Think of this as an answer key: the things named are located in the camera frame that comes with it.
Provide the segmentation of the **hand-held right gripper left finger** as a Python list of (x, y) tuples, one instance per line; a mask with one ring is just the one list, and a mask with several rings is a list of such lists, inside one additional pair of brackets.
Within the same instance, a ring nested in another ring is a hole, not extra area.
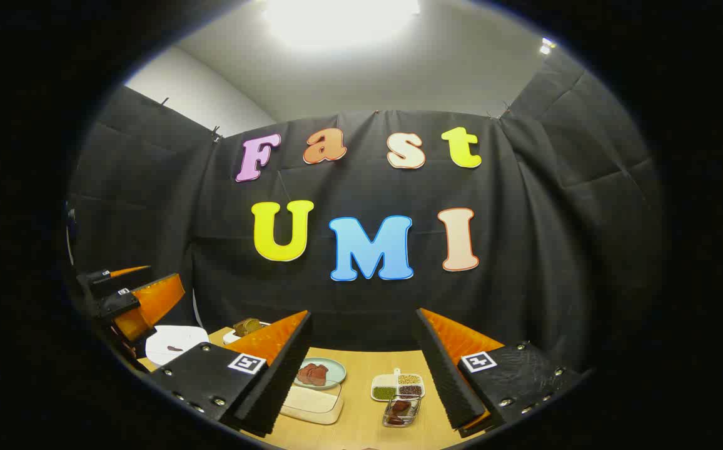
[(149, 378), (202, 416), (266, 436), (273, 432), (311, 337), (312, 314), (300, 311), (227, 346), (196, 344)]

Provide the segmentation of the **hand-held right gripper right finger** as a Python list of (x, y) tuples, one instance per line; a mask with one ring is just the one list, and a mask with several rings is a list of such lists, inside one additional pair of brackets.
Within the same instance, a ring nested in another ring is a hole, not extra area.
[(453, 430), (463, 438), (521, 421), (582, 380), (530, 342), (502, 344), (418, 308), (414, 339)]

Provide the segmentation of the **white rice cooker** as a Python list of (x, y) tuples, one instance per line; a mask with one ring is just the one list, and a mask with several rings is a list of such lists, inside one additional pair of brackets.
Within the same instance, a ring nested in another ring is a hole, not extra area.
[(156, 325), (154, 329), (155, 333), (145, 341), (144, 352), (156, 366), (169, 364), (197, 345), (210, 342), (201, 327)]

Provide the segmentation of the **white divided rice dish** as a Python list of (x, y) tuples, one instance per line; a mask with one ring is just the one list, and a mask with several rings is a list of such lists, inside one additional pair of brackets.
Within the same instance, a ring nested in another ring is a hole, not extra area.
[(425, 395), (424, 379), (418, 373), (404, 373), (399, 368), (393, 372), (374, 376), (370, 385), (370, 397), (373, 401), (390, 401), (397, 395)]

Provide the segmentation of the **metal wire chopstick holder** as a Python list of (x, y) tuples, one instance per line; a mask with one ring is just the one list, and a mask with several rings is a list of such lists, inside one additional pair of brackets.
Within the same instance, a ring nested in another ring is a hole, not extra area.
[(383, 413), (382, 424), (388, 428), (405, 428), (413, 424), (420, 412), (422, 397), (418, 395), (393, 396)]

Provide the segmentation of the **white toaster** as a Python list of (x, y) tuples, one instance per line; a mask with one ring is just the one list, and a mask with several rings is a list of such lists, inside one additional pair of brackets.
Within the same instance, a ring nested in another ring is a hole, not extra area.
[[(263, 328), (266, 328), (267, 326), (270, 325), (268, 322), (263, 322), (263, 321), (262, 321), (261, 323), (263, 324)], [(244, 338), (244, 337), (235, 336), (235, 335), (234, 335), (234, 330), (232, 330), (232, 331), (229, 331), (228, 333), (226, 333), (226, 334), (223, 336), (223, 344), (224, 344), (224, 345), (232, 344), (233, 342), (236, 342), (236, 341), (238, 341), (239, 339), (242, 339), (242, 338)]]

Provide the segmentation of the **cream cutting board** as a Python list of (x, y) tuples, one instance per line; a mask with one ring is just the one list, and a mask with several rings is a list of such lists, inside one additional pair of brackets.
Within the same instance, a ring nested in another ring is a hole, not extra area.
[(319, 425), (335, 424), (345, 405), (343, 386), (327, 381), (323, 386), (294, 382), (281, 407), (281, 415)]

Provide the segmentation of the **pale green plate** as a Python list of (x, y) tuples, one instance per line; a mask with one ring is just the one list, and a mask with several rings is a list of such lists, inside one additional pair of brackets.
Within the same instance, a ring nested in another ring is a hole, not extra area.
[(296, 380), (296, 376), (295, 376), (295, 379), (293, 382), (296, 386), (299, 386), (302, 388), (315, 389), (315, 390), (327, 390), (327, 389), (339, 388), (341, 386), (341, 383), (345, 380), (346, 370), (345, 370), (344, 365), (340, 364), (339, 362), (334, 361), (333, 359), (327, 359), (324, 357), (307, 357), (301, 363), (300, 369), (303, 368), (304, 366), (306, 366), (307, 364), (323, 364), (325, 367), (329, 368), (329, 371), (326, 375), (325, 386), (311, 386), (311, 385), (302, 384), (301, 382), (298, 382)]

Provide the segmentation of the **black backdrop cloth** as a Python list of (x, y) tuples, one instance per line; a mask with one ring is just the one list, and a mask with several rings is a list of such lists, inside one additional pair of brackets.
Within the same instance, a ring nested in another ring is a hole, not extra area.
[(69, 197), (80, 271), (181, 276), (164, 325), (309, 310), (314, 346), (416, 348), (426, 308), (587, 370), (627, 339), (669, 251), (660, 183), (627, 108), (564, 53), (499, 119), (341, 112), (214, 142), (113, 92)]

